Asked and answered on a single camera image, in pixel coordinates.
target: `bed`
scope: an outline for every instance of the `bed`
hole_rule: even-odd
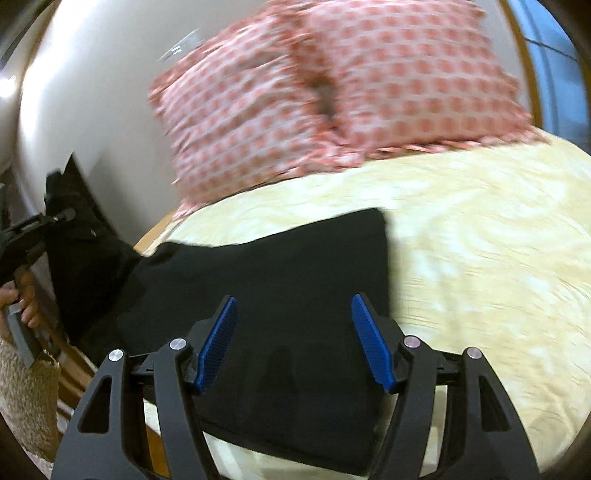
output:
[[[434,348],[481,347],[541,470],[554,474],[583,448],[589,429],[591,157],[544,135],[547,143],[406,155],[260,187],[184,219],[168,216],[137,248],[149,255],[164,241],[243,243],[380,208],[397,252],[392,316]],[[445,393],[436,398],[423,473],[434,470],[441,446]],[[154,407],[146,410],[158,431]],[[208,443],[229,478],[285,478],[279,472],[286,470],[294,478],[355,478],[210,436]]]

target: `black clamp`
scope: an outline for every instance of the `black clamp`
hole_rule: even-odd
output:
[[[55,216],[35,215],[9,227],[5,196],[6,187],[0,184],[0,286],[16,280],[24,266],[33,265],[45,253],[44,240],[49,230],[76,216],[76,212],[68,208]],[[18,354],[30,368],[43,353],[43,348],[33,331],[21,322],[22,308],[18,302],[6,307],[4,316]]]
[[[461,355],[433,350],[376,315],[363,294],[353,299],[352,315],[374,378],[398,394],[370,480],[420,477],[437,385],[447,386],[443,445],[437,470],[422,479],[541,478],[517,411],[478,348]]]
[[[187,338],[148,355],[112,351],[74,412],[51,478],[162,479],[152,471],[147,444],[143,387],[149,385],[154,387],[172,477],[219,479],[189,395],[205,394],[215,382],[236,321],[236,300],[228,296]]]

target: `pillowcase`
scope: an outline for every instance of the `pillowcase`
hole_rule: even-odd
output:
[[[271,6],[155,80],[149,102],[172,140],[180,214],[262,183],[357,166],[331,142],[293,60],[295,15]]]
[[[529,140],[516,101],[469,0],[333,0],[299,13],[336,85],[336,122],[370,154],[382,147]]]

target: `metal pivot screw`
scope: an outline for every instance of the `metal pivot screw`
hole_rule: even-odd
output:
[[[109,360],[111,360],[112,362],[118,362],[122,358],[123,358],[123,350],[119,350],[119,349],[113,350],[109,354]]]
[[[466,353],[473,360],[478,360],[479,358],[482,358],[482,352],[475,346],[471,346],[468,350],[466,350]]]
[[[419,340],[414,335],[408,335],[404,337],[404,345],[408,348],[417,348],[421,345],[421,340]]]
[[[184,338],[175,338],[170,342],[170,348],[173,350],[181,350],[187,346],[187,341]]]

